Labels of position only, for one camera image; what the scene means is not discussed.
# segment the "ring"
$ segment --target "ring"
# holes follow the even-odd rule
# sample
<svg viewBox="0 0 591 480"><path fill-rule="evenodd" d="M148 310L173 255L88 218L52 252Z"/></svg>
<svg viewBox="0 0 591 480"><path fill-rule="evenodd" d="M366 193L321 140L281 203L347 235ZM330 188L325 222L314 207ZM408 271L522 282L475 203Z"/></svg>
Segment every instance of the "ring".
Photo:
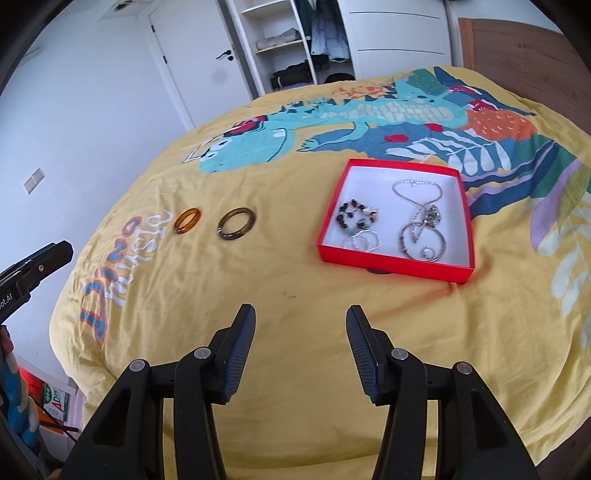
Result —
<svg viewBox="0 0 591 480"><path fill-rule="evenodd" d="M441 251L439 252L438 255L436 255L436 252L434 249L432 249L431 247L424 247L421 250L421 257L424 260L421 260L419 258L414 258L410 253L408 253L408 249L406 248L406 245L404 244L404 232L408 229L408 228L415 228L415 227L422 227L422 228L426 228L428 230L431 230L432 232L436 233L439 236L439 239L441 240ZM430 225L426 225L425 223L417 223L417 222L413 222L413 223L409 223L408 225L405 225L404 228L402 229L402 232L400 232L400 246L402 248L402 251L404 252L404 254L410 258L411 260L419 260L419 261L425 261L425 262L436 262L437 260L439 260L443 254L445 253L447 244L445 241L445 237L443 236L443 234L437 230L435 227L430 226Z"/></svg>
<svg viewBox="0 0 591 480"><path fill-rule="evenodd" d="M184 225L181 225L187 218L193 215L193 218ZM179 235L187 233L191 228L197 225L197 222L201 218L201 210L198 208L190 208L186 212L183 212L174 223L174 231Z"/></svg>
<svg viewBox="0 0 591 480"><path fill-rule="evenodd" d="M370 243L369 239L365 238L362 235L362 233L369 233L374 236L375 245L373 247L372 247L372 244ZM363 248L358 247L358 245L357 245L358 239L363 240L363 242L365 243L365 246ZM357 250L359 252L365 252L367 254L370 252L373 252L374 250L376 250L380 247L379 235L376 232L374 232L373 230L361 230L360 232L357 232L356 234L347 237L343 241L343 248L347 248L349 243L351 243L353 245L354 250Z"/></svg>
<svg viewBox="0 0 591 480"><path fill-rule="evenodd" d="M248 221L245 226L240 228L240 230L236 230L235 232L224 233L223 226L226 225L226 222L232 218L233 216L239 215L240 213L246 213L248 215ZM217 234L222 237L224 240L236 240L248 232L251 231L252 226L256 222L256 215L255 212L250 210L250 208L241 207L241 208L234 208L234 210L230 210L226 215L222 217L220 222L217 225Z"/></svg>

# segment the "white wall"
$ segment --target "white wall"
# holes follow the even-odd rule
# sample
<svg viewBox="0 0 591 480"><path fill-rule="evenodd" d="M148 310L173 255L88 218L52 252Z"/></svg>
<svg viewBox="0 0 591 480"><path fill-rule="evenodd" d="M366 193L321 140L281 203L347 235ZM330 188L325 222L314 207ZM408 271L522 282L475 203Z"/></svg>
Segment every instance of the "white wall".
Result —
<svg viewBox="0 0 591 480"><path fill-rule="evenodd" d="M452 38L452 60L458 67L463 66L458 18L511 20L560 32L560 29L530 0L445 0L445 2Z"/></svg>
<svg viewBox="0 0 591 480"><path fill-rule="evenodd" d="M0 271L50 242L74 255L160 151L185 133L139 21L97 22L112 0L74 0L42 33L42 52L0 96ZM29 196L27 178L46 177ZM20 357L59 380L48 324L73 266L7 325Z"/></svg>

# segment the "door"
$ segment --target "door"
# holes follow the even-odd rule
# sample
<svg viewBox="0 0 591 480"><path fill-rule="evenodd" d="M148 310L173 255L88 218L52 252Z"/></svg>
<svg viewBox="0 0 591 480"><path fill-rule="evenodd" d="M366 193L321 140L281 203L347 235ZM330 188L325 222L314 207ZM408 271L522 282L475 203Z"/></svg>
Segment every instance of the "door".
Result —
<svg viewBox="0 0 591 480"><path fill-rule="evenodd" d="M150 21L196 127L250 103L216 0L165 0Z"/></svg>

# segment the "door handle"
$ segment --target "door handle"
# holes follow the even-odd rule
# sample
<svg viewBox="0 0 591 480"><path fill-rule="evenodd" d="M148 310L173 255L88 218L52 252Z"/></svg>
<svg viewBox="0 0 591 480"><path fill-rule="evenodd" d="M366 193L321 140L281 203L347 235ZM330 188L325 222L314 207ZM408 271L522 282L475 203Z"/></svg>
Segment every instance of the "door handle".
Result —
<svg viewBox="0 0 591 480"><path fill-rule="evenodd" d="M222 53L219 57L216 57L216 60L221 59L224 55L230 55L232 53L232 50L226 50L224 53Z"/></svg>

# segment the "red leaf print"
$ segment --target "red leaf print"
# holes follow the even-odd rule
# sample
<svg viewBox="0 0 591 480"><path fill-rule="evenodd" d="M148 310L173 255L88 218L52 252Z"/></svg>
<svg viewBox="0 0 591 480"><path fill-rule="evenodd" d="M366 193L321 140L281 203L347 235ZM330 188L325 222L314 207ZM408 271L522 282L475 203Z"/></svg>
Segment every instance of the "red leaf print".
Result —
<svg viewBox="0 0 591 480"><path fill-rule="evenodd" d="M386 142L390 143L406 143L408 142L408 137L403 134L394 134L394 135L386 135L384 137Z"/></svg>
<svg viewBox="0 0 591 480"><path fill-rule="evenodd" d="M453 92L464 92L464 93L480 93L478 90L468 87L467 85L454 85L449 87L449 89Z"/></svg>
<svg viewBox="0 0 591 480"><path fill-rule="evenodd" d="M480 112L482 110L498 110L498 108L490 102L486 100L473 100L469 103L472 106L472 109L475 112Z"/></svg>
<svg viewBox="0 0 591 480"><path fill-rule="evenodd" d="M425 127L427 127L432 132L437 132L438 134L443 132L443 127L439 124L425 124Z"/></svg>

